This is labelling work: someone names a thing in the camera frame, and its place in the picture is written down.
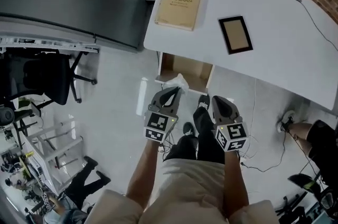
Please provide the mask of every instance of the white desk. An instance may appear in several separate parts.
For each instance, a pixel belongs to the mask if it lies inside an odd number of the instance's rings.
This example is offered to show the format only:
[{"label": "white desk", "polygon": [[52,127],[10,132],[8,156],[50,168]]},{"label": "white desk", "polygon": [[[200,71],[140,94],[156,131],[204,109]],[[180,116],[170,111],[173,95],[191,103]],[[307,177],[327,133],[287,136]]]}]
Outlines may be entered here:
[{"label": "white desk", "polygon": [[[338,52],[294,0],[201,0],[193,32],[156,25],[155,1],[144,40],[147,49],[208,62],[252,76],[332,109]],[[317,26],[337,42],[338,26],[314,2],[303,0]],[[253,50],[228,55],[218,19],[242,15]]]}]

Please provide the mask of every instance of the human arm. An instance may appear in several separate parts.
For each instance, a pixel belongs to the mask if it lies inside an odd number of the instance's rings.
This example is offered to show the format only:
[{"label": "human arm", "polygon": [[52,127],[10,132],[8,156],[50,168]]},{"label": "human arm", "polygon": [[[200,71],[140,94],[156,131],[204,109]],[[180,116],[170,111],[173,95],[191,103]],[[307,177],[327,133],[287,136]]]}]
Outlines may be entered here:
[{"label": "human arm", "polygon": [[50,199],[50,201],[52,201],[55,205],[55,207],[53,208],[53,210],[59,214],[60,216],[64,214],[65,212],[65,207],[63,206],[63,204],[56,198],[54,198],[53,196],[49,196],[48,197]]},{"label": "human arm", "polygon": [[126,194],[143,209],[146,209],[154,188],[158,147],[158,142],[147,140]]},{"label": "human arm", "polygon": [[248,193],[242,177],[237,153],[226,152],[223,210],[226,216],[230,218],[236,211],[248,205]]}]

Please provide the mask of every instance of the sneaker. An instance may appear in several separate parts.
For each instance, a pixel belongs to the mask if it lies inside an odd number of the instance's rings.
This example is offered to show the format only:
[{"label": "sneaker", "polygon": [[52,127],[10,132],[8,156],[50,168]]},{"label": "sneaker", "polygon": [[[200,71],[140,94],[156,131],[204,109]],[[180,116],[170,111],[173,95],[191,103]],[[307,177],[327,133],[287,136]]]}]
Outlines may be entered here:
[{"label": "sneaker", "polygon": [[96,174],[100,177],[101,180],[103,180],[105,185],[111,182],[111,179],[106,177],[102,172],[96,171]]},{"label": "sneaker", "polygon": [[83,158],[89,165],[92,165],[93,167],[96,167],[99,163],[97,163],[97,161],[95,161],[94,159],[92,159],[89,156],[85,156]]},{"label": "sneaker", "polygon": [[209,95],[201,95],[199,99],[199,106],[198,107],[203,107],[206,110],[209,109],[210,106],[210,96]]},{"label": "sneaker", "polygon": [[279,133],[281,132],[289,132],[289,125],[294,123],[294,116],[295,116],[295,111],[294,110],[289,110],[287,111],[282,119],[278,122],[277,124],[277,131]]},{"label": "sneaker", "polygon": [[195,129],[194,129],[194,126],[192,125],[192,123],[186,122],[183,125],[183,134],[184,135],[193,135],[193,136],[196,136],[195,135]]}]

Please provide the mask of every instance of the wooden drawer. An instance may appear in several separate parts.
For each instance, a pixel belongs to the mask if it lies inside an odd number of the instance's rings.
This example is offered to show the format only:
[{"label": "wooden drawer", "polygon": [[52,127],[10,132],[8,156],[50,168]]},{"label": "wooden drawer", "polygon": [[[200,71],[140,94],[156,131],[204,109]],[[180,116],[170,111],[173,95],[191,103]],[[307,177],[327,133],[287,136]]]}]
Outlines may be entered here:
[{"label": "wooden drawer", "polygon": [[155,81],[165,83],[181,73],[190,91],[207,95],[213,69],[214,65],[206,62],[161,52]]}]

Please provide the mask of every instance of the beige book cover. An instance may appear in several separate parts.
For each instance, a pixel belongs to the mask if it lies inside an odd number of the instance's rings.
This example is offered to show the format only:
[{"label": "beige book cover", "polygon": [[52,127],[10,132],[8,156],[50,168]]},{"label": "beige book cover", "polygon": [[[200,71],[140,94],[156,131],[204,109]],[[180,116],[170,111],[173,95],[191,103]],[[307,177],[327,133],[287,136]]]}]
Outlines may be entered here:
[{"label": "beige book cover", "polygon": [[155,23],[192,31],[200,0],[161,0]]}]

